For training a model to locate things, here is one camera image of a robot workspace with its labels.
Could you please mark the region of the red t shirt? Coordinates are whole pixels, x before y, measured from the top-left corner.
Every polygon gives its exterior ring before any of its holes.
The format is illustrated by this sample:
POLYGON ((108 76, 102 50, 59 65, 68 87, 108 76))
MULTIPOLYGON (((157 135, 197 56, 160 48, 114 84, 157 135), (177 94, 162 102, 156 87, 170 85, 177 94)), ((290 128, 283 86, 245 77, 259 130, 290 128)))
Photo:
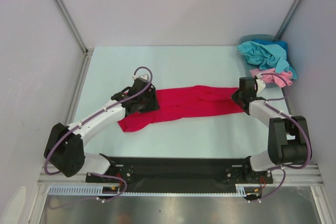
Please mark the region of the red t shirt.
POLYGON ((118 122, 123 132, 136 132, 149 124, 175 121, 183 118, 242 113, 231 99, 237 88, 193 86, 163 89, 156 92, 159 110, 135 113, 118 122))

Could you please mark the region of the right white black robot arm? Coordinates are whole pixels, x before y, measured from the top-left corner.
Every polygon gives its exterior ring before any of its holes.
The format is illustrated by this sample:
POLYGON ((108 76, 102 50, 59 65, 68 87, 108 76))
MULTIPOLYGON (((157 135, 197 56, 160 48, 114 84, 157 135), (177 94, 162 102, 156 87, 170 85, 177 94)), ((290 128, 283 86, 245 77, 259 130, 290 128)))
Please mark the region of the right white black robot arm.
POLYGON ((258 96, 264 82, 256 77, 242 77, 232 100, 249 116, 268 127, 267 149, 248 156, 242 167, 242 178, 254 183, 261 174, 275 169, 305 168, 312 158, 307 120, 303 116, 287 115, 258 96))

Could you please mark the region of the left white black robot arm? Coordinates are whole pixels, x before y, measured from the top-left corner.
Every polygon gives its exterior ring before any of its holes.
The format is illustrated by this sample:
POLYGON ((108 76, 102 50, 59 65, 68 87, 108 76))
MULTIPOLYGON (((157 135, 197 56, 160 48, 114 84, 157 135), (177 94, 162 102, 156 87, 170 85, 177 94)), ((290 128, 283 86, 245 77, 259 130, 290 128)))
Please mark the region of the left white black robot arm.
POLYGON ((114 94, 98 111, 75 123, 57 123, 51 129, 44 151, 46 164, 52 164, 55 172, 47 167, 48 175, 63 174, 72 177, 79 172, 97 173, 105 182, 115 178, 116 169, 112 161, 103 154, 85 153, 84 147, 99 133, 113 123, 129 115, 158 110, 155 86, 147 74, 134 77, 130 87, 114 94))

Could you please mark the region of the pink t shirt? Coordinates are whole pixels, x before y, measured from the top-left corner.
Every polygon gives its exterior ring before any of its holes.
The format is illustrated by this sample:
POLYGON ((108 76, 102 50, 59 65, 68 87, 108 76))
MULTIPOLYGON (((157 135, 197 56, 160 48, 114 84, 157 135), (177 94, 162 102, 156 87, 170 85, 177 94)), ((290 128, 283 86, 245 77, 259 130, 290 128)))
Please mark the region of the pink t shirt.
POLYGON ((267 70, 259 70, 255 68, 251 69, 249 72, 252 77, 257 77, 266 84, 274 83, 281 88, 285 87, 286 85, 292 85, 293 73, 291 71, 282 71, 281 73, 276 73, 275 68, 267 70))

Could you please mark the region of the light blue t shirt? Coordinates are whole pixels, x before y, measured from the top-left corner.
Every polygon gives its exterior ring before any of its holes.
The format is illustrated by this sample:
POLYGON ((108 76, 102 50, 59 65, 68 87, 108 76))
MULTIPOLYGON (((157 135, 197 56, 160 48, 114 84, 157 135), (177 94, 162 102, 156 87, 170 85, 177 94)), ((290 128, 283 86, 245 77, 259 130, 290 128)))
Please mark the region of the light blue t shirt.
POLYGON ((288 61, 287 52, 279 44, 261 44, 258 41, 247 41, 237 46, 238 52, 246 63, 261 71, 275 68, 276 73, 291 72, 296 80, 297 73, 288 61))

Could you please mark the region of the grey plastic bin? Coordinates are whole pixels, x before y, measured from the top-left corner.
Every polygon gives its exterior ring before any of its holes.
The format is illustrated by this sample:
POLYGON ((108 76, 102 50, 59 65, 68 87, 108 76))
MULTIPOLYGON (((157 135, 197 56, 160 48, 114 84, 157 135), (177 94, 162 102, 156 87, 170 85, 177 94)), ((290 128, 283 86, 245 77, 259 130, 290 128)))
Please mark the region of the grey plastic bin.
MULTIPOLYGON (((248 36, 244 36, 243 38, 240 39, 239 41, 239 45, 244 43, 244 42, 247 42, 247 41, 250 41, 250 40, 254 40, 254 39, 262 39, 262 40, 269 40, 269 41, 278 41, 274 36, 271 36, 271 35, 266 35, 266 34, 259 34, 259 35, 248 35, 248 36)), ((289 51, 287 52, 287 57, 288 57, 288 61, 289 63, 291 64, 292 66, 292 63, 290 62, 289 60, 289 51)), ((255 69, 257 67, 255 66, 251 66, 251 65, 248 65, 246 63, 246 66, 247 66, 247 69, 248 69, 248 72, 251 70, 251 69, 255 69)), ((267 84, 267 86, 269 87, 276 87, 277 85, 274 84, 274 83, 269 83, 267 84)))

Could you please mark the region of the dark blue t shirt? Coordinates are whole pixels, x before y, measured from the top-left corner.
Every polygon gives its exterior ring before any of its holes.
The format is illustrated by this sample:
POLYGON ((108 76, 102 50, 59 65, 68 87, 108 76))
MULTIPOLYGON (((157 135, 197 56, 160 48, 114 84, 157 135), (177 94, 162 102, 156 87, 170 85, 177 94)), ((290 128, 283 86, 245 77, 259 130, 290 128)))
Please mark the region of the dark blue t shirt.
POLYGON ((278 45, 283 48, 286 52, 288 52, 288 44, 285 41, 269 41, 269 40, 262 40, 262 39, 254 39, 253 42, 257 42, 262 45, 278 45))

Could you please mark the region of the right aluminium frame post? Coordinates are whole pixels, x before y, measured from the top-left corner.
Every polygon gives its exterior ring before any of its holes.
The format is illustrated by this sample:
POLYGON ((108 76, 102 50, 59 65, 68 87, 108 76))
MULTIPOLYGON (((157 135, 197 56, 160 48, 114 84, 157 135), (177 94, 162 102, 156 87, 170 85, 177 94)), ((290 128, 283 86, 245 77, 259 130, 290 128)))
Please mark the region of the right aluminium frame post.
POLYGON ((282 37, 284 36, 287 28, 289 27, 292 19, 294 18, 296 12, 298 11, 301 3, 303 2, 303 0, 293 0, 293 3, 291 4, 289 10, 287 11, 284 20, 282 21, 276 35, 275 38, 277 40, 281 40, 282 37))

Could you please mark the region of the aluminium frame post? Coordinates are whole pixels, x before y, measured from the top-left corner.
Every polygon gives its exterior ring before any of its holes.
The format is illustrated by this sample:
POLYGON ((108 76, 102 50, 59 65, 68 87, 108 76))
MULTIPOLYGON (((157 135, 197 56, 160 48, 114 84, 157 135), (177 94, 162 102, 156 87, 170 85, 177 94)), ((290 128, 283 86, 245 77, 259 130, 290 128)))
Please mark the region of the aluminium frame post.
POLYGON ((66 26, 68 27, 73 39, 81 52, 86 56, 90 52, 89 48, 80 35, 80 32, 63 0, 53 0, 66 26))
POLYGON ((291 4, 289 10, 287 11, 284 20, 282 21, 276 35, 275 38, 277 40, 281 40, 282 37, 284 36, 287 28, 289 27, 292 19, 294 18, 296 12, 298 11, 301 3, 303 2, 303 0, 293 0, 293 3, 291 4))

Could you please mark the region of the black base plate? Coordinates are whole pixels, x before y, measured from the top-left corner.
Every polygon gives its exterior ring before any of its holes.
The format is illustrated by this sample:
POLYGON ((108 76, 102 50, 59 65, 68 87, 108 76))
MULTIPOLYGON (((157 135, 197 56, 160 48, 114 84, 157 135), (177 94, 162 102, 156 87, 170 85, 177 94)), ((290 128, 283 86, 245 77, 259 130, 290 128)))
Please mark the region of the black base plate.
POLYGON ((266 171, 254 172, 246 159, 109 157, 104 177, 86 175, 88 183, 114 183, 117 175, 129 193, 215 194, 233 193, 237 184, 271 185, 266 171))

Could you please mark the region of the left aluminium frame post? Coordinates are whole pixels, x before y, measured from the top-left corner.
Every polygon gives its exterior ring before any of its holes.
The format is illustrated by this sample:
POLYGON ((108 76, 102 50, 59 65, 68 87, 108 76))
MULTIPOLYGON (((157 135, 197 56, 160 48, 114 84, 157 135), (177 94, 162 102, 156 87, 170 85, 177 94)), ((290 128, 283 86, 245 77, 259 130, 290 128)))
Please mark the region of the left aluminium frame post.
POLYGON ((80 32, 63 0, 53 0, 66 26, 68 27, 73 39, 81 52, 86 56, 90 52, 89 48, 80 35, 80 32))

